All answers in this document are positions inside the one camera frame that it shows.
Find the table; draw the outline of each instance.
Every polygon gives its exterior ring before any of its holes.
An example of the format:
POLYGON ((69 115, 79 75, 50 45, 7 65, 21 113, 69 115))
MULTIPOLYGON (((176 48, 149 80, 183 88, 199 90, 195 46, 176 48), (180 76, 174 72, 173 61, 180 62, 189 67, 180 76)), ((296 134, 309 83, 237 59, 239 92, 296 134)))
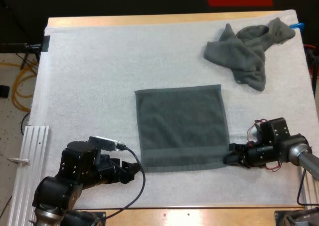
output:
MULTIPOLYGON (((279 13, 280 11, 229 12, 170 15, 136 15, 136 16, 91 16, 91 17, 55 17, 49 18, 48 26, 111 26, 129 24, 181 23, 211 21, 238 18, 251 18, 279 13)), ((298 210, 298 206, 245 206, 245 207, 211 207, 211 208, 168 208, 168 209, 130 209, 108 220, 108 225, 132 226, 168 226, 168 225, 275 225, 274 211, 298 210)))

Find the red wire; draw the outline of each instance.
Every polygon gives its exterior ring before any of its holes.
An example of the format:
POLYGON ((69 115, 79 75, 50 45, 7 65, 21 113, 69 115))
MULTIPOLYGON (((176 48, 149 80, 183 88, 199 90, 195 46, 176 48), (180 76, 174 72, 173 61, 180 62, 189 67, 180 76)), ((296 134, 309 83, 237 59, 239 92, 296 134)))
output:
POLYGON ((306 48, 312 48, 312 49, 316 49, 317 47, 312 45, 312 44, 304 44, 304 47, 306 48))
POLYGON ((271 170, 272 172, 276 172, 276 171, 278 171, 281 168, 281 165, 282 165, 281 162, 278 161, 278 165, 277 166, 275 166, 273 168, 268 168, 267 166, 265 166, 265 169, 266 170, 271 170))

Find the wooden table edge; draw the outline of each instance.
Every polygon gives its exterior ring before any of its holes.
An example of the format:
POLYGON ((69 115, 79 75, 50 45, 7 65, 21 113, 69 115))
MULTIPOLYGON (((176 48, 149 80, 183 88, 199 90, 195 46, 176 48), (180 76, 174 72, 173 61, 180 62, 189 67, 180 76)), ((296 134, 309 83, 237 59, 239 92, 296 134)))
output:
POLYGON ((84 16, 84 17, 51 17, 50 27, 85 27, 112 26, 131 24, 161 24, 198 21, 214 21, 239 18, 262 17, 282 11, 251 11, 251 12, 223 12, 223 13, 187 13, 187 14, 159 14, 159 15, 123 15, 123 16, 84 16))

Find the black cable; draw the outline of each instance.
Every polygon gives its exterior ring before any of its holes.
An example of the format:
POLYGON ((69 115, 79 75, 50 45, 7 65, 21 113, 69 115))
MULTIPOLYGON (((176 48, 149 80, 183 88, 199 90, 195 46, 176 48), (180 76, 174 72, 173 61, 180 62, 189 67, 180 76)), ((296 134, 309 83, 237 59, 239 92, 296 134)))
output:
POLYGON ((21 134, 24 135, 23 130, 22 130, 22 126, 23 126, 23 122, 25 120, 25 118, 30 114, 30 112, 28 112, 27 114, 25 114, 25 116, 23 117, 22 121, 21 121, 21 125, 20 125, 20 130, 21 130, 21 134))
POLYGON ((27 63, 27 62, 30 62, 30 63, 32 63, 30 60, 28 60, 28 59, 24 59, 24 58, 22 58, 20 55, 18 55, 17 53, 16 53, 16 56, 18 56, 20 59, 22 59, 22 64, 26 64, 31 70, 32 70, 32 72, 34 73, 34 74, 36 74, 37 75, 37 73, 32 69, 32 67, 27 63))
POLYGON ((12 199, 12 195, 10 196, 8 202, 5 204, 5 207, 3 208, 2 213, 1 213, 1 215, 0 215, 0 219, 1 219, 2 215, 4 214, 5 209, 7 208, 7 206, 8 206, 8 204, 9 204, 9 202, 10 202, 11 199, 12 199))
POLYGON ((297 204, 299 204, 301 206, 319 206, 319 204, 304 204, 304 203, 300 203, 299 202, 300 193, 301 193, 301 189, 303 188, 305 175, 306 175, 306 170, 304 169, 303 176, 301 177, 301 182, 300 182, 300 186, 299 186, 299 189, 298 189, 297 204))
POLYGON ((125 147, 123 147, 123 149, 129 151, 129 152, 134 156, 134 158, 136 159, 137 163, 139 164, 139 167, 140 167, 140 169, 141 169, 141 173, 142 173, 142 175, 143 175, 143 185, 142 185, 142 188, 141 188, 139 194, 136 196, 135 199, 133 199, 128 205, 124 206, 123 208, 121 208, 120 210, 116 211, 115 213, 113 213, 113 214, 111 214, 111 215, 109 215, 109 216, 104 217, 103 219, 105 219, 105 220, 107 220, 107 219, 109 219, 109 218, 111 218, 111 217, 113 217, 113 216, 119 214, 120 212, 126 210, 129 206, 131 206, 132 204, 134 204, 134 203, 139 199, 139 197, 141 196, 141 194, 143 193, 143 190, 144 190, 144 187, 145 187, 145 182, 146 182, 145 172, 144 172, 144 169, 143 169, 142 164, 140 163, 138 157, 137 157, 137 156, 135 155, 135 153, 134 153, 131 149, 129 149, 128 147, 125 146, 125 147))

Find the gray towel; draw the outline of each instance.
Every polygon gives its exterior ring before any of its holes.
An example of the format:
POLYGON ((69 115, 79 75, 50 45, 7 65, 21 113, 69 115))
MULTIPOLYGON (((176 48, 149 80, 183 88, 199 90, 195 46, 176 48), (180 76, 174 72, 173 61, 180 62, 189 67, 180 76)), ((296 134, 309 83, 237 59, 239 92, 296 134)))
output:
POLYGON ((295 31, 275 18, 268 26, 245 27, 236 35, 226 24, 219 41, 208 42, 204 58, 230 68, 238 84, 263 91, 266 84, 265 51, 274 43, 293 38, 295 31))
POLYGON ((221 86, 136 91, 146 172, 223 167, 229 136, 221 86))

